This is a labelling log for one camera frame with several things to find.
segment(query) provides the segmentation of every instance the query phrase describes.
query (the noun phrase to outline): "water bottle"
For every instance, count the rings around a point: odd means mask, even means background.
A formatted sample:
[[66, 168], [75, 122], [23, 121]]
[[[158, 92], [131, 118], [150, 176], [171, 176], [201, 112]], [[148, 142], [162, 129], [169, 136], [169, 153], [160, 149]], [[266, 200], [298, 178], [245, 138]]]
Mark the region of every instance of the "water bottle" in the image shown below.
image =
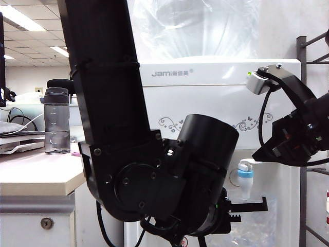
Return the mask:
[[50, 87], [44, 97], [45, 149], [47, 154], [70, 152], [68, 89]]

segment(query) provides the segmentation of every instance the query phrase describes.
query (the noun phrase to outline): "decorative floral pattern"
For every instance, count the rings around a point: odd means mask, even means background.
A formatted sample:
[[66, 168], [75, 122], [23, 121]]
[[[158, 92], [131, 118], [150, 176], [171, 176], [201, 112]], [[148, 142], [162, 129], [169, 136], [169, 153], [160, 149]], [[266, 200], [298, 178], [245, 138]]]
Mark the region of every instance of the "decorative floral pattern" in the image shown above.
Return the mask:
[[[264, 123], [267, 124], [269, 121], [273, 120], [273, 115], [268, 112], [265, 112], [264, 118], [265, 118]], [[233, 128], [235, 129], [239, 128], [239, 130], [241, 131], [248, 131], [248, 130], [252, 130], [255, 127], [258, 128], [258, 125], [259, 125], [259, 118], [257, 120], [254, 120], [253, 118], [248, 116], [248, 119], [244, 119], [238, 124], [233, 125]]]
[[165, 128], [168, 128], [171, 130], [171, 132], [180, 131], [182, 124], [184, 123], [184, 120], [179, 121], [178, 123], [175, 123], [171, 118], [169, 117], [162, 117], [159, 120], [159, 125], [163, 126]]

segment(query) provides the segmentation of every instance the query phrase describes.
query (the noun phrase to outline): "ceiling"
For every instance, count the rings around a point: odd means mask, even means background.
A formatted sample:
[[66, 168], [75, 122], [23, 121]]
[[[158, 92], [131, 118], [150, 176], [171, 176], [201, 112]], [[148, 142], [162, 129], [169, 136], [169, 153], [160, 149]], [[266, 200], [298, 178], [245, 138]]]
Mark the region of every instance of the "ceiling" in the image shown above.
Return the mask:
[[6, 66], [69, 66], [68, 58], [51, 49], [64, 47], [57, 0], [0, 0], [33, 19], [47, 31], [24, 31], [4, 22]]

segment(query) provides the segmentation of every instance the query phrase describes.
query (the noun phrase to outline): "black cable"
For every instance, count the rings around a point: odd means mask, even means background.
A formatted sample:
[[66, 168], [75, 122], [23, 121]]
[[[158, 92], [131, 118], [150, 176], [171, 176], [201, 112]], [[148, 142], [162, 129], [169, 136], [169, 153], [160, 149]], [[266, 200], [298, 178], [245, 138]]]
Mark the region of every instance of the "black cable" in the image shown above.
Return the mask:
[[316, 166], [316, 165], [321, 165], [329, 162], [329, 158], [324, 158], [322, 160], [318, 161], [312, 161], [312, 162], [294, 162], [294, 161], [285, 161], [281, 160], [274, 155], [271, 154], [271, 152], [267, 149], [267, 147], [264, 145], [264, 140], [263, 140], [263, 118], [264, 118], [264, 113], [265, 113], [265, 108], [269, 99], [270, 94], [274, 92], [273, 89], [270, 89], [265, 96], [262, 109], [259, 115], [259, 123], [258, 123], [258, 138], [259, 142], [261, 144], [262, 149], [264, 150], [265, 154], [270, 157], [274, 162], [278, 162], [284, 165], [289, 165], [289, 166], [296, 166], [296, 167], [307, 167], [307, 166]]
[[[99, 223], [99, 227], [101, 228], [101, 232], [103, 235], [103, 238], [105, 240], [105, 242], [107, 243], [107, 245], [109, 247], [116, 247], [108, 238], [107, 234], [106, 234], [106, 230], [105, 230], [105, 226], [104, 226], [104, 222], [103, 222], [103, 218], [102, 218], [102, 208], [101, 208], [101, 204], [96, 201], [96, 210], [97, 210], [97, 218], [98, 218], [98, 223]], [[144, 237], [145, 234], [145, 229], [143, 229], [142, 233], [139, 236], [139, 239], [135, 245], [135, 247], [139, 247], [140, 243], [142, 242], [142, 239]]]
[[199, 242], [199, 247], [207, 247], [206, 238], [204, 236], [199, 236], [197, 241]]
[[[22, 118], [23, 118], [23, 123], [22, 123], [22, 125], [24, 124], [24, 118], [26, 118], [26, 119], [29, 120], [29, 121], [32, 121], [32, 119], [29, 118], [29, 117], [27, 117], [27, 116], [16, 115], [16, 116], [12, 117], [12, 118], [9, 120], [9, 122], [12, 122], [12, 121], [13, 121], [15, 118], [17, 118], [17, 117], [22, 117]], [[33, 121], [31, 122], [31, 124], [33, 124], [33, 126], [34, 126], [34, 131], [38, 131], [38, 128], [37, 128], [36, 124], [35, 124]]]
[[19, 111], [22, 113], [22, 115], [24, 116], [23, 111], [22, 111], [21, 109], [17, 108], [17, 107], [13, 107], [13, 108], [11, 108], [11, 109], [1, 109], [1, 108], [0, 108], [0, 110], [2, 110], [2, 111], [9, 111], [9, 114], [8, 114], [8, 116], [7, 116], [7, 122], [9, 122], [9, 120], [10, 120], [11, 111], [12, 111], [13, 109], [17, 109], [17, 110], [19, 110]]

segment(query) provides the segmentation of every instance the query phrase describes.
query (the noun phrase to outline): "white cable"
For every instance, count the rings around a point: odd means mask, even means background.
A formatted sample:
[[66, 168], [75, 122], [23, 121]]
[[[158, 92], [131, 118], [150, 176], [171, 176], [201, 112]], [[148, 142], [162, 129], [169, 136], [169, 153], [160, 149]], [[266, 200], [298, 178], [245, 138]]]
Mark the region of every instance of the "white cable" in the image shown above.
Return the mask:
[[30, 123], [32, 123], [34, 120], [36, 120], [38, 117], [42, 116], [43, 113], [41, 113], [40, 115], [36, 116], [34, 119], [32, 119], [30, 122], [28, 122], [27, 124], [25, 124], [23, 127], [21, 127], [19, 130], [16, 130], [14, 132], [11, 132], [11, 133], [7, 133], [7, 134], [4, 134], [4, 135], [11, 135], [11, 134], [15, 134], [21, 130], [23, 130], [26, 126], [28, 126]]

